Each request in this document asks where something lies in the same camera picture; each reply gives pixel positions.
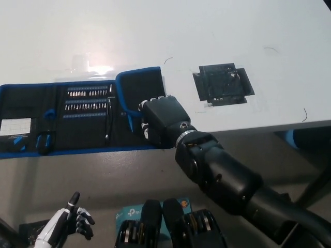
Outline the robot right black hand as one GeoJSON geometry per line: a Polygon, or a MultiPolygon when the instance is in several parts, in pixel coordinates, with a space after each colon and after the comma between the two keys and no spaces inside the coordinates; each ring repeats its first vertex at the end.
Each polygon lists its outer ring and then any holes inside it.
{"type": "Polygon", "coordinates": [[[182,133],[195,129],[185,109],[174,96],[144,100],[139,104],[139,111],[144,138],[158,148],[175,147],[182,133]]]}

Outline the robot left white black hand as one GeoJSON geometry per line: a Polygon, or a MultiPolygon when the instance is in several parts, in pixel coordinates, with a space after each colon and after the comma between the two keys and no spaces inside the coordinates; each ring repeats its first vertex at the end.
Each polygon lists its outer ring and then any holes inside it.
{"type": "Polygon", "coordinates": [[[91,240],[95,221],[86,209],[77,206],[79,198],[80,193],[75,192],[67,205],[51,217],[36,238],[34,247],[63,247],[67,237],[75,233],[91,240]]]}

